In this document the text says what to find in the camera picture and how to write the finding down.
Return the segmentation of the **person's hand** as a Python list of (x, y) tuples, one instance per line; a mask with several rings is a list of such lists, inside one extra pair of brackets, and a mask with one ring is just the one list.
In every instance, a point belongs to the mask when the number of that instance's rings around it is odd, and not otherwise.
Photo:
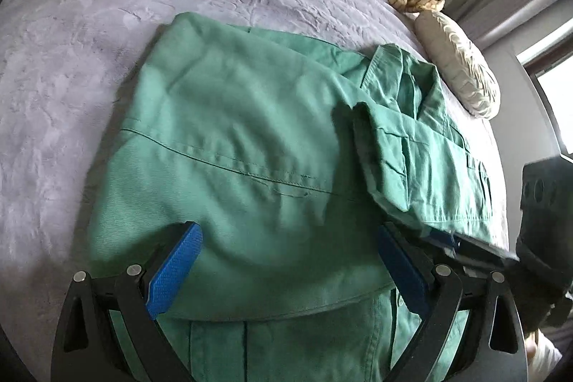
[(528, 382), (543, 382), (558, 365), (562, 355), (541, 332), (535, 330), (524, 341), (528, 357)]

